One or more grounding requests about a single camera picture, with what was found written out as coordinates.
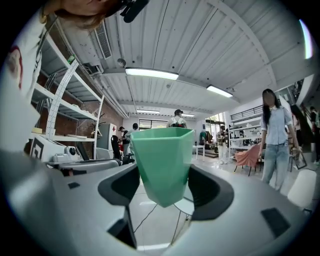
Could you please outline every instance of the black recessed slot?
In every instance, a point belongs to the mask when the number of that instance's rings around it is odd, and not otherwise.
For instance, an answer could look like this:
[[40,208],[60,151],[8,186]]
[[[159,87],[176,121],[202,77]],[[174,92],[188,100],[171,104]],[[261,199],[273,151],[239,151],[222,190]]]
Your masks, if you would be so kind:
[[71,182],[71,183],[68,184],[68,186],[69,186],[69,189],[72,190],[72,189],[74,189],[74,188],[79,187],[80,184],[79,184],[79,183],[76,183],[76,182]]
[[275,238],[282,235],[288,228],[290,228],[289,222],[281,214],[277,208],[270,208],[261,211],[261,214],[271,229]]

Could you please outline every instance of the woman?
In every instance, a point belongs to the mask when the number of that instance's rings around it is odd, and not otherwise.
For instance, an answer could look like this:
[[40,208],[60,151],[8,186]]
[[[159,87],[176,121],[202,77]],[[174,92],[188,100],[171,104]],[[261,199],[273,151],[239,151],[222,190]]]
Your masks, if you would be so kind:
[[121,0],[49,0],[25,25],[13,43],[2,70],[1,83],[14,85],[31,102],[41,68],[40,45],[45,38],[47,16],[73,21],[82,29],[92,29],[123,5]]
[[262,93],[263,114],[261,116],[262,139],[259,158],[262,157],[264,144],[264,168],[262,182],[269,184],[274,171],[275,189],[279,191],[285,180],[289,164],[288,134],[285,125],[288,126],[295,147],[301,152],[296,133],[292,124],[290,113],[279,105],[275,93],[265,89]]

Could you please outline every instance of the window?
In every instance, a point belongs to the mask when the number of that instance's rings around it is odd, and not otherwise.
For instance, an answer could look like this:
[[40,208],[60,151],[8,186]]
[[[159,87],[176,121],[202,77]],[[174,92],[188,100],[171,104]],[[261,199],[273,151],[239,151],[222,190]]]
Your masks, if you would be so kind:
[[139,130],[166,128],[167,121],[162,120],[139,120]]
[[151,128],[151,120],[139,120],[139,130],[146,130]]

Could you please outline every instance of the corrugated metal ceiling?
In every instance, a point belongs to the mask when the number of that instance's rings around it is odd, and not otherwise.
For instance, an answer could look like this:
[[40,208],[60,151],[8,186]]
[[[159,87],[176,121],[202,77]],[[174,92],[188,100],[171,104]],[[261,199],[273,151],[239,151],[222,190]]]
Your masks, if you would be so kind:
[[[299,21],[273,0],[151,0],[132,23],[117,13],[105,25],[112,51],[112,57],[100,60],[105,71],[120,69],[117,60],[123,58],[127,67],[177,72],[195,83],[234,88],[241,102],[266,87],[287,86],[318,67],[314,59],[304,60]],[[123,73],[103,79],[122,102],[211,112],[237,105],[179,81]],[[124,107],[131,111],[132,106]]]

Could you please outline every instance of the green cup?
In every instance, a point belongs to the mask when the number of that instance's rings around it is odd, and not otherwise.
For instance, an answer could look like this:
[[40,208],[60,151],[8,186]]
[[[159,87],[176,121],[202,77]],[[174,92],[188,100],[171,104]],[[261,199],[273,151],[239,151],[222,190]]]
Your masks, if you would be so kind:
[[131,134],[147,196],[162,207],[183,198],[192,159],[194,131],[170,127]]

